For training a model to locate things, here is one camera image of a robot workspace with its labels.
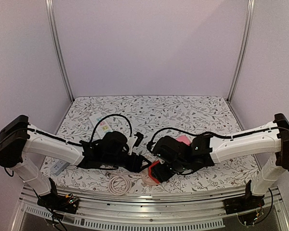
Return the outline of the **white power strip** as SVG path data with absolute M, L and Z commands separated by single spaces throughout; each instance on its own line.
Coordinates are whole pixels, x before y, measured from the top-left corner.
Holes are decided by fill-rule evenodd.
M 97 123 L 102 120 L 104 117 L 102 116 L 101 113 L 98 114 L 94 114 L 92 116 L 89 117 L 89 120 L 91 122 L 91 124 L 93 125 L 93 127 L 95 127 L 97 125 Z M 97 127 L 96 132 L 98 134 L 98 137 L 101 139 L 103 138 L 103 136 L 108 133 L 108 132 L 112 132 L 112 128 L 111 126 L 108 124 L 107 120 L 103 120 Z

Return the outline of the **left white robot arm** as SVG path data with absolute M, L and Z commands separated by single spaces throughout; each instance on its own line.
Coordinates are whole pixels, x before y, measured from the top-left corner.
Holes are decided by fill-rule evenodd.
M 29 123 L 28 116 L 20 115 L 0 131 L 0 166 L 17 174 L 50 208 L 57 209 L 62 198 L 56 193 L 55 183 L 45 178 L 27 153 L 60 159 L 82 169 L 109 166 L 110 170 L 122 167 L 140 173 L 151 165 L 147 158 L 133 152 L 142 139 L 139 132 L 126 137 L 111 131 L 101 139 L 75 143 L 39 130 Z

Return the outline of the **red cube socket adapter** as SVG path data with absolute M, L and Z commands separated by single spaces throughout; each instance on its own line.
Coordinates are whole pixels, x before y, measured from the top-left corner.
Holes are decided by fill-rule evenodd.
M 153 162 L 149 167 L 148 167 L 148 177 L 156 184 L 160 184 L 161 181 L 158 179 L 158 167 L 160 167 L 161 163 L 159 160 Z

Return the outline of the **pink round socket base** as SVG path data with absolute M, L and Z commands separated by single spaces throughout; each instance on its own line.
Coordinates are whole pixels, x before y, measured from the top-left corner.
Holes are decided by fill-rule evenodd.
M 141 172 L 141 177 L 142 177 L 142 181 L 146 185 L 149 185 L 149 186 L 156 186 L 157 185 L 157 183 L 153 179 L 150 178 L 147 168 Z

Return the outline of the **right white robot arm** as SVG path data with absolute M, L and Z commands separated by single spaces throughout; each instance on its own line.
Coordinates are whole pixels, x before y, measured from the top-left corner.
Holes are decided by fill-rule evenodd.
M 289 171 L 289 121 L 279 113 L 272 122 L 257 128 L 229 135 L 209 131 L 194 134 L 189 144 L 164 136 L 157 142 L 151 140 L 147 149 L 158 158 L 148 168 L 149 177 L 156 183 L 166 182 L 185 171 L 193 174 L 232 158 L 272 153 L 260 173 L 246 185 L 246 194 L 239 200 L 241 208 L 249 210 L 257 204 L 258 197 L 264 196 L 268 188 Z

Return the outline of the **pink plug adapter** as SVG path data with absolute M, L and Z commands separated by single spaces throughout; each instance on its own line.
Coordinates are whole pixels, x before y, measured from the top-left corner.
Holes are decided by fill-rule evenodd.
M 186 145 L 190 145 L 191 144 L 190 139 L 187 136 L 185 136 L 185 135 L 182 135 L 182 136 L 178 137 L 176 140 L 179 141 L 179 142 L 182 142 L 182 143 L 184 143 Z

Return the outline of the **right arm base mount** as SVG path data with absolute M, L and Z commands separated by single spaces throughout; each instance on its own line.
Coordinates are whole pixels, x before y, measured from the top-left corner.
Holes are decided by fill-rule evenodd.
M 251 192 L 251 180 L 246 184 L 245 194 L 238 197 L 223 200 L 223 207 L 226 214 L 239 213 L 251 209 L 256 209 L 264 205 L 264 195 L 254 196 Z

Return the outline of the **grey-blue power strip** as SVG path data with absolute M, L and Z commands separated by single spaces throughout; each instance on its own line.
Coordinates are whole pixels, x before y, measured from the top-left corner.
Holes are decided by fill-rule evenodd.
M 69 166 L 69 163 L 63 160 L 58 160 L 52 167 L 51 172 L 55 176 L 59 176 L 64 169 L 66 169 Z

